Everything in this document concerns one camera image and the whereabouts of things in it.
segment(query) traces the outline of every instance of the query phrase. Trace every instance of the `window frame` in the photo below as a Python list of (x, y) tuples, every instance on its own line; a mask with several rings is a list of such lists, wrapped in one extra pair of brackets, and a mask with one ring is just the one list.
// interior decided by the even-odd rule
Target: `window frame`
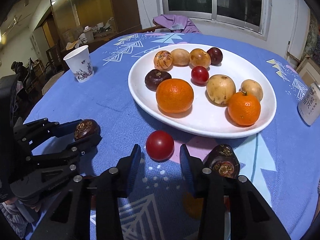
[(212, 0), (212, 13), (193, 12), (193, 11), (169, 11), (168, 0), (162, 0), (164, 14), (177, 14), (186, 17), (196, 18), (197, 20), (211, 20), (223, 24), (233, 25), (234, 27), (242, 27), (244, 30), (258, 34), (263, 39), (266, 39), (269, 32), (272, 0), (261, 0), (261, 16), (260, 26), (256, 26), (231, 17), (217, 15), (217, 0)]

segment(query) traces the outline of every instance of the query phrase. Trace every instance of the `gray knit sweater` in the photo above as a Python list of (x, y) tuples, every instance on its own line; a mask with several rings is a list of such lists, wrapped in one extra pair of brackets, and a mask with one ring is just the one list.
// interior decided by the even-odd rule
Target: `gray knit sweater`
[(7, 205), (5, 203), (0, 203), (0, 209), (9, 222), (10, 226), (22, 239), (24, 237), (24, 234), (26, 233), (28, 222), (21, 215), (15, 204)]

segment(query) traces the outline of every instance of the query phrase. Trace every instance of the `beverage can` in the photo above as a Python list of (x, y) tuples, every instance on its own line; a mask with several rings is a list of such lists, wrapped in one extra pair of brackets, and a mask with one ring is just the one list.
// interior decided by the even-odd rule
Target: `beverage can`
[(298, 111), (307, 125), (312, 125), (320, 115), (320, 85), (314, 82), (310, 85), (303, 99), (298, 104)]

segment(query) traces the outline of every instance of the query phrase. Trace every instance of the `red ball-shaped fruit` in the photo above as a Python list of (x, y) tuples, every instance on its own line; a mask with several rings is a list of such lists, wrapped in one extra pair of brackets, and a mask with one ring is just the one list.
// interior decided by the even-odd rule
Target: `red ball-shaped fruit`
[(209, 54), (211, 58), (211, 64), (217, 65), (222, 62), (223, 54), (222, 51), (216, 47), (210, 48), (207, 53)]
[(146, 150), (151, 159), (155, 161), (166, 160), (174, 150), (173, 138), (164, 131), (155, 131), (147, 139)]
[(197, 84), (205, 84), (209, 79), (209, 72), (205, 67), (196, 66), (191, 71), (191, 78)]

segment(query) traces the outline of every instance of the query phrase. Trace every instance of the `tablecloth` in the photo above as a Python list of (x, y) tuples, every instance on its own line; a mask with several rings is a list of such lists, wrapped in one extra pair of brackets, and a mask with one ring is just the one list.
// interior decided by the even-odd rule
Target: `tablecloth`
[[(128, 89), (130, 68), (146, 53), (177, 43), (226, 49), (259, 68), (276, 93), (277, 111), (271, 124), (247, 138), (214, 139), (179, 131), (144, 112)], [(191, 155), (202, 159), (219, 143), (231, 145), (241, 163), (240, 174), (246, 175), (272, 206), (292, 240), (300, 239), (311, 224), (318, 199), (320, 119), (311, 127), (301, 120), (297, 103), (307, 87), (283, 58), (247, 43), (192, 33), (122, 36), (101, 46), (90, 57), (94, 77), (79, 83), (67, 71), (36, 104), (26, 122), (45, 117), (60, 123), (95, 119), (101, 126), (102, 141), (96, 154), (81, 159), (81, 172), (87, 175), (99, 175), (129, 155), (135, 143), (141, 146), (134, 190), (128, 199), (119, 199), (125, 240), (195, 238), (199, 221), (186, 215), (181, 201), (186, 191), (179, 164), (182, 143), (187, 144)], [(165, 130), (175, 140), (172, 158), (163, 163), (154, 162), (145, 151), (146, 139), (154, 130)], [(34, 154), (62, 149), (71, 140), (72, 137), (52, 138), (36, 148)], [(95, 211), (90, 221), (94, 240)]]

